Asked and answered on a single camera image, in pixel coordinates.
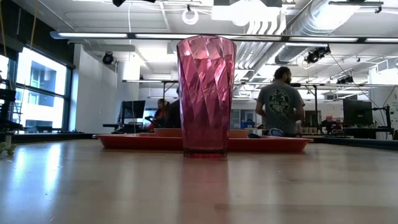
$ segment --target person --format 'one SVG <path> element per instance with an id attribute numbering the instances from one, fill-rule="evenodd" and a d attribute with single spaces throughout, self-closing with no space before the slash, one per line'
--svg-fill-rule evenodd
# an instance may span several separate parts
<path id="1" fill-rule="evenodd" d="M 289 84 L 292 73 L 287 67 L 275 71 L 273 84 L 263 87 L 257 99 L 256 113 L 265 118 L 265 129 L 279 129 L 285 136 L 297 135 L 296 121 L 304 122 L 304 102 Z"/>
<path id="2" fill-rule="evenodd" d="M 166 128 L 181 128 L 180 100 L 170 104 L 166 114 Z"/>
<path id="3" fill-rule="evenodd" d="M 148 126 L 148 131 L 153 131 L 155 128 L 155 124 L 162 126 L 165 121 L 166 111 L 169 102 L 166 102 L 164 99 L 159 99 L 157 101 L 157 111 L 155 112 L 155 116 L 146 117 L 145 119 L 151 121 Z"/>

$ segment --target pink plastic tumbler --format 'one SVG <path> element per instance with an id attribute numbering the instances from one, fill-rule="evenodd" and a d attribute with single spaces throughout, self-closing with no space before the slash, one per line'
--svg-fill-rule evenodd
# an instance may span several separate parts
<path id="1" fill-rule="evenodd" d="M 224 157 L 228 147 L 236 45 L 201 35 L 177 45 L 184 156 Z"/>

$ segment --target graphic t-shirt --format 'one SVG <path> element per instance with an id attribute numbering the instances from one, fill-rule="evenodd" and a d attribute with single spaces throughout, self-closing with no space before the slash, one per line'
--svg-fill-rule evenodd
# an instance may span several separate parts
<path id="1" fill-rule="evenodd" d="M 277 128 L 287 134 L 296 134 L 294 109 L 304 105 L 299 92 L 285 83 L 263 87 L 258 102 L 266 106 L 266 129 Z"/>

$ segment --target black monitor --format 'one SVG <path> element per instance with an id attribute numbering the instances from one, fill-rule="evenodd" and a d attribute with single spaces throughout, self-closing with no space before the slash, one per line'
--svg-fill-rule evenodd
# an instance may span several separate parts
<path id="1" fill-rule="evenodd" d="M 144 109 L 145 109 L 145 100 L 123 101 L 120 107 L 119 117 L 124 119 L 142 118 L 144 116 Z"/>
<path id="2" fill-rule="evenodd" d="M 344 123 L 372 124 L 372 103 L 361 100 L 343 100 Z"/>

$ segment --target red tray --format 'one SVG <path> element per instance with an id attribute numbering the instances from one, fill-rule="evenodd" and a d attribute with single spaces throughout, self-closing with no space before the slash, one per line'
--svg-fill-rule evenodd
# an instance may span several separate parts
<path id="1" fill-rule="evenodd" d="M 96 135 L 106 149 L 181 151 L 182 138 L 154 134 Z M 229 139 L 229 152 L 302 152 L 309 139 L 264 136 L 262 139 Z"/>

